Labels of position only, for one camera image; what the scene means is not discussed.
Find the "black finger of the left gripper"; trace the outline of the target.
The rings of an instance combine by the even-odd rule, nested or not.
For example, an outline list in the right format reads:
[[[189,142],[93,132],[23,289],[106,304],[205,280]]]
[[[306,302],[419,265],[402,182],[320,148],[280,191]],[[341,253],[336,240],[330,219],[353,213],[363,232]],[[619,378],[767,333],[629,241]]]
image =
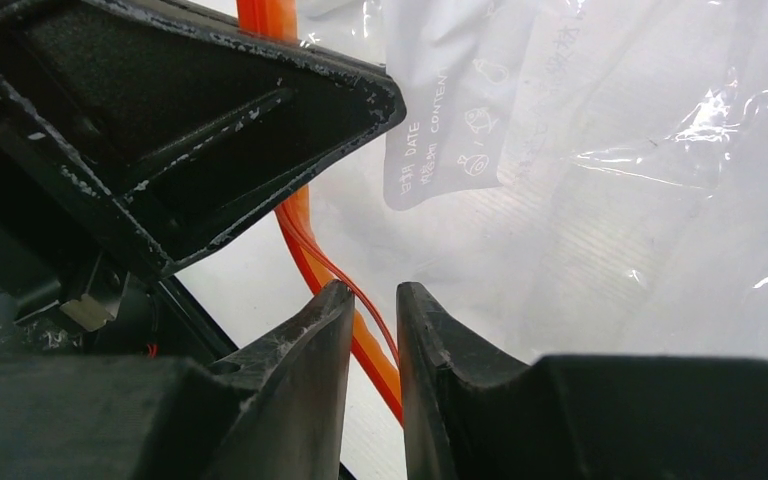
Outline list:
[[[173,275],[405,116],[382,67],[184,1],[0,1],[0,213],[57,267]]]

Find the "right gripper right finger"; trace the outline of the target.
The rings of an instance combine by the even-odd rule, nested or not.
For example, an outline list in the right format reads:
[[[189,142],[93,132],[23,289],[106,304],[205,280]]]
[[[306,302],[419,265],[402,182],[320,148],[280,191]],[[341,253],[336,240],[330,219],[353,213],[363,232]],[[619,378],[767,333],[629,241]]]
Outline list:
[[[768,361],[548,355],[526,364],[399,285],[412,479],[768,479]]]

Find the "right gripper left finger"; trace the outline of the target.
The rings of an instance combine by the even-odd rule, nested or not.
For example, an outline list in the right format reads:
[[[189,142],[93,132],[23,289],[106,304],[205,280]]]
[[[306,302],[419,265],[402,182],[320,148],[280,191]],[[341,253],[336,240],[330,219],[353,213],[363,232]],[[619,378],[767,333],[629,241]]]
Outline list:
[[[0,479],[335,479],[354,303],[330,282],[205,367],[27,355],[0,293]]]

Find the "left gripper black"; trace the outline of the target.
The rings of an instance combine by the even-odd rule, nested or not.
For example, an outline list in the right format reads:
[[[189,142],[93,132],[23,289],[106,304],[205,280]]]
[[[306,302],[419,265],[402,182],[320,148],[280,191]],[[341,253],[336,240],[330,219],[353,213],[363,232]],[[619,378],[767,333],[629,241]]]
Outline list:
[[[43,196],[0,202],[0,355],[216,361],[236,348],[180,280],[131,272]]]

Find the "clear zip bag red zipper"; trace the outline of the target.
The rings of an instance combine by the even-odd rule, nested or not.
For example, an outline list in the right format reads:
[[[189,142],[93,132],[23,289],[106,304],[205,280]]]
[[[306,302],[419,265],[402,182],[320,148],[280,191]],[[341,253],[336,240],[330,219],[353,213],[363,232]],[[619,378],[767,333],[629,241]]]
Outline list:
[[[423,284],[525,361],[768,359],[768,1],[298,1],[405,120],[309,186],[388,320]]]

